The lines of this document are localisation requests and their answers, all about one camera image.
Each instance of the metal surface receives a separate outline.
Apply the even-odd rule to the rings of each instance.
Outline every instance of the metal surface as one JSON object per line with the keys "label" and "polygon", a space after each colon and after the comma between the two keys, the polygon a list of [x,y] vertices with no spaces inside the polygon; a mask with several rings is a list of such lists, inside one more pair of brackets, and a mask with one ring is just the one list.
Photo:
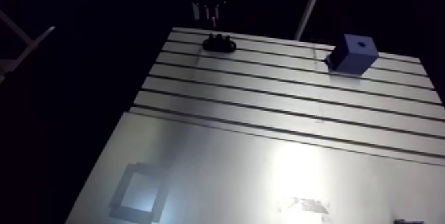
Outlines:
{"label": "metal surface", "polygon": [[66,223],[130,223],[108,206],[138,163],[168,171],[158,223],[445,221],[443,167],[125,113]]}
{"label": "metal surface", "polygon": [[410,131],[420,135],[436,135],[445,138],[443,122],[416,117],[163,78],[149,77],[145,80],[142,88],[195,99],[221,101],[255,109],[267,109],[288,115],[310,116],[320,120],[396,131]]}
{"label": "metal surface", "polygon": [[[190,33],[190,34],[201,34],[201,35],[208,35],[208,30],[202,30],[202,29],[196,29],[196,28],[180,28],[180,27],[174,27],[173,32],[184,32],[184,33]],[[295,41],[295,40],[283,40],[283,39],[276,39],[276,38],[270,38],[270,37],[263,37],[263,36],[252,36],[247,34],[236,34],[236,33],[229,33],[229,32],[221,32],[221,31],[212,31],[212,33],[215,34],[222,34],[222,35],[230,35],[233,38],[239,38],[239,39],[247,39],[247,40],[256,40],[259,42],[269,42],[274,44],[284,44],[289,46],[300,46],[300,47],[306,47],[306,48],[316,48],[321,50],[334,50],[334,46],[331,45],[325,45],[325,44],[319,44],[319,43],[310,43],[310,42],[301,42],[301,41]],[[415,57],[410,56],[402,56],[398,54],[388,54],[385,52],[379,52],[379,56],[382,58],[390,58],[394,60],[405,60],[405,61],[412,61],[420,63],[420,60]]]}
{"label": "metal surface", "polygon": [[300,23],[297,28],[297,32],[295,33],[295,40],[301,39],[301,36],[303,35],[303,32],[305,31],[307,21],[309,21],[309,18],[311,17],[311,13],[312,13],[312,10],[313,10],[316,2],[317,2],[317,0],[308,0],[307,1],[305,12],[303,13],[303,17],[301,17]]}
{"label": "metal surface", "polygon": [[345,78],[343,76],[336,76],[334,74],[316,74],[287,68],[276,68],[272,66],[247,64],[228,60],[215,60],[202,56],[187,56],[172,53],[161,53],[158,56],[157,61],[166,64],[176,64],[181,66],[189,66],[192,68],[205,68],[208,70],[260,76],[273,80],[317,85],[362,93],[372,93],[376,95],[410,99],[414,101],[440,103],[437,93],[430,89]]}
{"label": "metal surface", "polygon": [[[177,52],[181,54],[192,54],[210,58],[220,58],[226,60],[234,60],[239,62],[276,66],[281,68],[291,68],[306,72],[329,74],[329,69],[324,60],[312,60],[305,58],[291,58],[278,54],[264,54],[259,52],[237,50],[230,54],[207,52],[198,44],[188,44],[180,42],[166,42],[163,47],[164,51]],[[316,52],[321,57],[325,57],[326,53]],[[368,69],[361,77],[361,80],[374,80],[379,82],[389,82],[401,85],[419,86],[424,88],[434,88],[430,79],[426,76],[416,74],[395,73],[392,71],[381,70],[378,68]]]}
{"label": "metal surface", "polygon": [[409,100],[394,99],[391,97],[382,97],[351,91],[340,91],[313,85],[255,78],[228,74],[225,72],[184,68],[171,66],[169,64],[154,64],[150,74],[165,78],[206,83],[248,91],[258,91],[272,95],[280,95],[282,97],[345,105],[359,109],[371,109],[374,111],[414,115],[424,118],[445,119],[445,109],[441,105],[424,104]]}
{"label": "metal surface", "polygon": [[66,223],[445,223],[445,109],[418,59],[357,78],[330,46],[173,31]]}

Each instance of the white rod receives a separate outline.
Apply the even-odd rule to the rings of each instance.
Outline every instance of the white rod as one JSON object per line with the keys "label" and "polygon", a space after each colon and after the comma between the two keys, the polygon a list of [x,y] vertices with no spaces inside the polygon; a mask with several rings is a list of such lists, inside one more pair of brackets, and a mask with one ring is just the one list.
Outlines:
{"label": "white rod", "polygon": [[305,30],[307,21],[309,20],[309,17],[311,17],[312,10],[314,8],[315,3],[317,0],[309,0],[306,4],[306,9],[303,14],[303,17],[301,17],[300,24],[298,25],[297,33],[295,34],[295,40],[300,40],[301,36],[303,35],[303,31]]}
{"label": "white rod", "polygon": [[32,39],[29,38],[29,36],[25,32],[23,32],[23,30],[19,26],[17,26],[17,24],[15,24],[14,21],[11,20],[11,18],[9,18],[5,14],[5,12],[3,12],[1,9],[0,9],[0,19],[3,20],[3,22],[5,22],[6,25],[8,25],[8,27],[11,28],[12,31],[14,31],[14,33],[18,37],[20,37],[20,39],[22,39],[23,42],[26,43],[26,45],[30,46],[33,43]]}

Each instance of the metal pole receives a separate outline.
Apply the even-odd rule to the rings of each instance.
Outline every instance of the metal pole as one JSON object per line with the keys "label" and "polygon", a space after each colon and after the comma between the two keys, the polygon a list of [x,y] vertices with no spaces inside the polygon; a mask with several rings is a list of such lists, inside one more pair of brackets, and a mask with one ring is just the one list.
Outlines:
{"label": "metal pole", "polygon": [[295,40],[300,40],[301,36],[303,35],[303,31],[305,30],[307,21],[309,20],[309,17],[311,16],[312,9],[314,8],[315,3],[317,0],[309,0],[306,4],[305,12],[303,13],[303,17],[301,17],[300,24],[298,25],[297,33],[295,34]]}

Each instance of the blue cube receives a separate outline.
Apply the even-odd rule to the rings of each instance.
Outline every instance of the blue cube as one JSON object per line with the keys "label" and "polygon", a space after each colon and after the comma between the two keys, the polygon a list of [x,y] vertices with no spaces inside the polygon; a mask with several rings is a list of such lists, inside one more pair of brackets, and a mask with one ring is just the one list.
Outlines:
{"label": "blue cube", "polygon": [[362,75],[378,57],[371,37],[345,34],[326,63],[335,72]]}

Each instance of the metal frame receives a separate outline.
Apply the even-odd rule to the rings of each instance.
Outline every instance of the metal frame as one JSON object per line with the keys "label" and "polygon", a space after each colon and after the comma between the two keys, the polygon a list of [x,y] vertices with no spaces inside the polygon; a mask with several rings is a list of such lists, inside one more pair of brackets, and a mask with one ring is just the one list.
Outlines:
{"label": "metal frame", "polygon": [[5,78],[5,74],[14,71],[17,66],[33,51],[38,45],[56,28],[51,26],[37,39],[33,40],[29,37],[14,21],[0,10],[0,19],[26,44],[25,50],[15,60],[0,59],[0,82]]}

